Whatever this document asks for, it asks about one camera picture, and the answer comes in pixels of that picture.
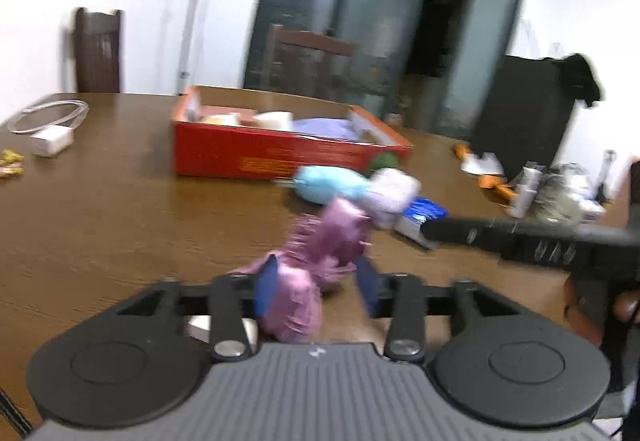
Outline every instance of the table surface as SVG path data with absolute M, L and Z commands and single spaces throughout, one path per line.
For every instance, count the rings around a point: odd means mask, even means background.
M 174 176 L 174 97 L 58 97 L 90 105 L 75 144 L 54 159 L 27 154 L 23 176 L 0 184 L 0 387 L 34 424 L 40 419 L 25 370 L 39 345 L 162 277 L 205 283 L 245 265 L 282 244 L 297 214 L 313 210 L 271 182 Z M 62 112 L 47 111 L 31 122 Z M 460 171 L 452 140 L 402 134 L 415 145 L 406 171 L 420 180 L 423 196 L 454 216 L 504 217 Z M 3 127 L 0 148 L 27 153 L 29 137 Z M 373 234 L 369 257 L 380 271 L 432 284 L 473 278 L 562 322 L 562 273 L 498 264 L 463 247 L 427 252 L 382 231 Z M 446 338 L 445 319 L 426 323 L 428 341 Z M 367 318 L 350 279 L 325 300 L 317 339 L 381 345 L 385 327 Z M 6 422 L 0 439 L 17 439 Z

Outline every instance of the red box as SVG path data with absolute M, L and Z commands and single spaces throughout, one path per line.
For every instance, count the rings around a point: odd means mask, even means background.
M 299 118 L 344 118 L 377 144 L 318 138 L 294 132 L 202 124 L 207 106 L 289 111 Z M 193 86 L 172 115 L 174 168 L 182 176 L 273 179 L 292 177 L 301 165 L 333 165 L 366 172 L 391 152 L 403 163 L 413 145 L 361 107 L 317 98 L 246 89 Z

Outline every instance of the wooden chair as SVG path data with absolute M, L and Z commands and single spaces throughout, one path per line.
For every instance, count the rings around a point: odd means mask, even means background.
M 301 54 L 301 50 L 306 50 L 306 55 Z M 272 24 L 264 53 L 260 88 L 343 101 L 346 77 L 355 51 L 355 44 L 310 31 L 285 30 L 281 24 Z M 338 56 L 346 58 L 342 75 L 332 67 Z
M 120 92 L 122 12 L 113 15 L 76 10 L 73 50 L 79 93 Z

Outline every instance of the white power adapter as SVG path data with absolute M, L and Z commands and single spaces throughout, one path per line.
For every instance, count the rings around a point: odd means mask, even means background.
M 47 126 L 31 136 L 31 151 L 52 158 L 74 142 L 74 130 L 65 126 Z

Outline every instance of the black garment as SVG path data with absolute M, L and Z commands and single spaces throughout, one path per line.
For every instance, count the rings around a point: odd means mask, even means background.
M 574 109 L 600 100 L 600 88 L 582 55 L 564 60 L 505 56 L 470 141 L 478 156 L 493 152 L 507 179 L 527 161 L 551 166 Z

